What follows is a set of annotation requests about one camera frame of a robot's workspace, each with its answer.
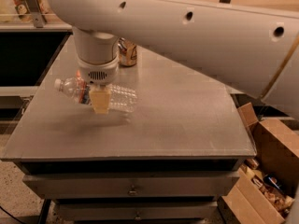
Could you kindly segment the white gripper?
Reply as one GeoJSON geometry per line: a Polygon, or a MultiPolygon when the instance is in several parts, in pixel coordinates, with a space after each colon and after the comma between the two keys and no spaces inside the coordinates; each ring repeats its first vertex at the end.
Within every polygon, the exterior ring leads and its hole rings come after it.
{"type": "MultiPolygon", "coordinates": [[[[118,74],[118,69],[117,56],[78,57],[80,76],[88,84],[111,84],[118,74]]],[[[108,113],[111,91],[107,86],[91,86],[89,96],[96,114],[108,113]]]]}

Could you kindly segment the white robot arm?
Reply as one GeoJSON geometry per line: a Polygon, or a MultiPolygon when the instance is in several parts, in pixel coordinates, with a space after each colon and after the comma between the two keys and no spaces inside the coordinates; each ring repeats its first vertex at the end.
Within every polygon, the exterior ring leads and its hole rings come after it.
{"type": "Polygon", "coordinates": [[[123,37],[299,119],[299,16],[198,0],[48,0],[71,25],[80,72],[110,67],[123,37]]]}

